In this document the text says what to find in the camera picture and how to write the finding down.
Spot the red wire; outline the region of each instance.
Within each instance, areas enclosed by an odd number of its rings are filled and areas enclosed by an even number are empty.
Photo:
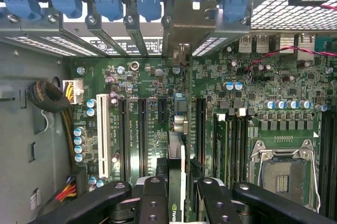
[[[337,57],[337,53],[330,53],[330,52],[313,52],[311,50],[308,50],[308,49],[305,49],[305,48],[298,48],[298,47],[295,47],[295,46],[289,46],[289,47],[283,47],[275,52],[270,52],[270,53],[267,53],[265,54],[263,57],[260,57],[259,59],[255,60],[255,61],[252,61],[252,63],[250,65],[248,65],[248,67],[246,68],[246,70],[250,70],[252,68],[253,65],[261,62],[263,59],[265,59],[266,57],[270,57],[270,56],[273,56],[283,50],[287,50],[287,49],[294,49],[294,50],[301,50],[303,52],[307,52],[309,54],[318,54],[318,55],[322,55],[322,56],[332,56],[332,57]]]
[[[337,11],[337,7],[330,6],[330,5],[321,5],[321,8],[332,9],[332,10]]]
[[[70,193],[74,193],[73,190],[76,191],[76,185],[71,186],[68,190],[61,192],[59,195],[56,196],[56,199],[61,200],[65,195]]]

